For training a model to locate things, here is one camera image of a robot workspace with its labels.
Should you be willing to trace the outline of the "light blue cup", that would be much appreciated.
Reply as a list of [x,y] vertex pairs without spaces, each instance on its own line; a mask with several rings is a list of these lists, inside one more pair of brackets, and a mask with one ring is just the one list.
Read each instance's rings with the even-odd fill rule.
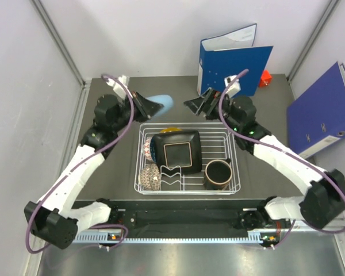
[[150,96],[150,97],[147,97],[147,99],[152,102],[156,102],[158,104],[163,105],[163,108],[159,110],[152,118],[157,118],[167,113],[173,107],[173,104],[174,104],[173,98],[165,94]]

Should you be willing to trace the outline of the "yellow plate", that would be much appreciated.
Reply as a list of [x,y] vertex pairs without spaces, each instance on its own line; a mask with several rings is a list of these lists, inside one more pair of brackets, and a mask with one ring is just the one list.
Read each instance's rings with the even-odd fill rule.
[[164,128],[160,131],[160,133],[171,133],[171,132],[178,132],[181,131],[181,128],[177,128],[177,127],[168,127],[168,128]]

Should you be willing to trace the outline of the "red white patterned bowl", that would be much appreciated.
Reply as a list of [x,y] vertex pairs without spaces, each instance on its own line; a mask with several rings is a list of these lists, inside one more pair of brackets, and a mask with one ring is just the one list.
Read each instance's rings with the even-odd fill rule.
[[145,156],[147,160],[150,162],[153,162],[152,154],[151,154],[151,137],[146,138],[143,148],[142,148],[142,153]]

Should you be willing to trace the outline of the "black square plate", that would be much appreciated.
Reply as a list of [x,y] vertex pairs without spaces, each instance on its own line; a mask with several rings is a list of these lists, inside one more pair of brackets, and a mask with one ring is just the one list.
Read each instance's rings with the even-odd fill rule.
[[153,138],[156,164],[161,173],[188,175],[201,172],[202,148],[197,130],[158,133]]

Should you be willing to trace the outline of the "white wire dish rack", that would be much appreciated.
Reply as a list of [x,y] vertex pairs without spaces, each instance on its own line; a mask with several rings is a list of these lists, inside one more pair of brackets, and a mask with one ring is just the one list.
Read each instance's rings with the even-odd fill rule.
[[[138,134],[134,188],[144,195],[232,195],[241,189],[234,136],[219,122],[144,123]],[[205,188],[205,167],[229,163],[223,188]]]

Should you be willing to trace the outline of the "brown floral patterned bowl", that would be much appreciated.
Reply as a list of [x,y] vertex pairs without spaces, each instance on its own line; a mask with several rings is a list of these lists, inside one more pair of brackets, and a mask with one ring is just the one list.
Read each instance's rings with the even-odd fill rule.
[[139,184],[147,190],[152,190],[150,185],[150,179],[149,179],[149,170],[150,170],[150,164],[146,165],[140,175],[139,175]]

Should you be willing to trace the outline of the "blue patterned bowl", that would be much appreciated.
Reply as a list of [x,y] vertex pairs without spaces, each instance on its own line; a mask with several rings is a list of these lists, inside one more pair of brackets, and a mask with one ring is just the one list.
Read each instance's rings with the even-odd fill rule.
[[150,141],[149,141],[149,151],[150,151],[150,155],[151,155],[151,160],[155,163],[156,162],[156,153],[155,153],[155,142],[154,142],[154,138],[150,137]]

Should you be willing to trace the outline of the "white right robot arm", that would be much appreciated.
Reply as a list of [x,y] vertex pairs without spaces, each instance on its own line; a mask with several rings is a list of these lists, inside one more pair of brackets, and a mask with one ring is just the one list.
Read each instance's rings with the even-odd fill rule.
[[209,88],[184,104],[196,116],[203,114],[207,120],[220,120],[241,150],[269,164],[301,192],[299,197],[267,199],[256,214],[261,226],[268,228],[277,220],[289,219],[325,232],[325,226],[345,212],[345,177],[338,170],[327,171],[295,154],[256,121],[252,99],[233,92],[233,86],[247,72],[227,77],[223,92]]

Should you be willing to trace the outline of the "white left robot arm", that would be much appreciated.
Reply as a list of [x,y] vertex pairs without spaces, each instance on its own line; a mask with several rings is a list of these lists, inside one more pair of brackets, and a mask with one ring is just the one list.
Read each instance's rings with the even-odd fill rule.
[[30,245],[33,235],[49,245],[67,248],[81,232],[103,224],[117,225],[119,215],[105,201],[95,201],[83,208],[72,206],[95,170],[108,158],[114,146],[123,138],[134,121],[145,122],[167,112],[173,106],[169,95],[143,97],[128,89],[129,78],[102,79],[114,93],[98,98],[91,127],[83,135],[75,153],[56,183],[37,201],[28,202],[25,217],[26,249],[38,254]]

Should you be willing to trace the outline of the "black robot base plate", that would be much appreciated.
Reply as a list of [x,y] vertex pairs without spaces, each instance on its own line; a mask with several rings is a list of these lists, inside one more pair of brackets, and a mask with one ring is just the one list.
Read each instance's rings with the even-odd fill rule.
[[284,219],[271,219],[261,200],[108,200],[110,222],[123,223],[132,231],[182,231],[188,227],[225,226],[229,229],[285,229]]

